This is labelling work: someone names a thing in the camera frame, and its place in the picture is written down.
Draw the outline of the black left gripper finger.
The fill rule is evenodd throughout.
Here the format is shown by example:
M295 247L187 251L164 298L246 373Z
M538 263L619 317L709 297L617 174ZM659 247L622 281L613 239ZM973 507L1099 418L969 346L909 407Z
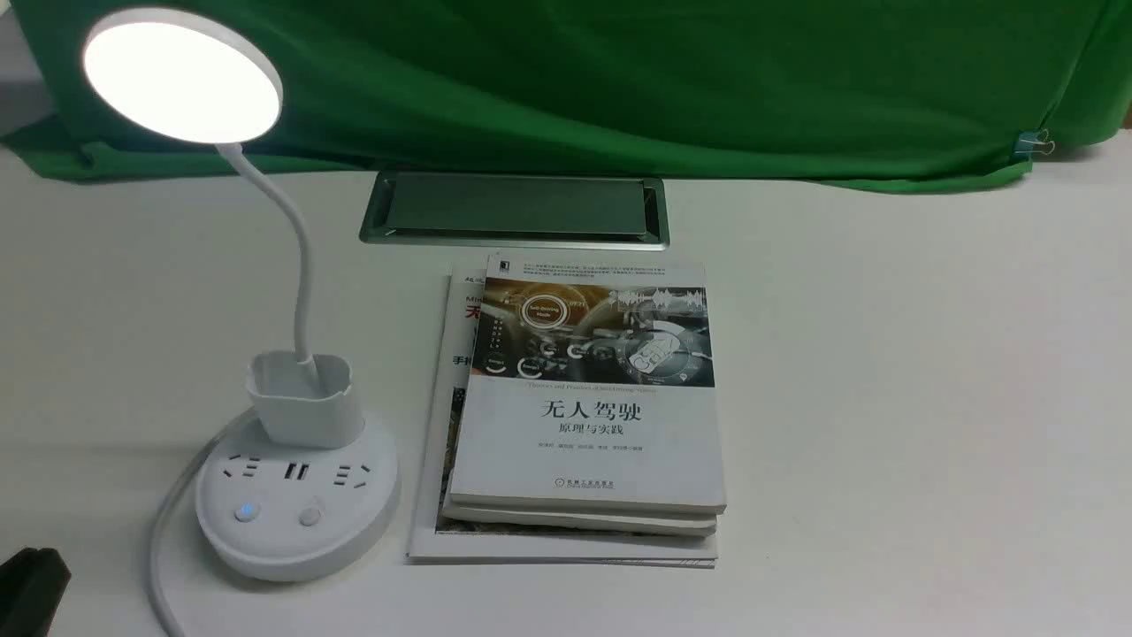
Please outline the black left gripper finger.
M53 548L23 548L1 565L1 634L46 636L72 579Z

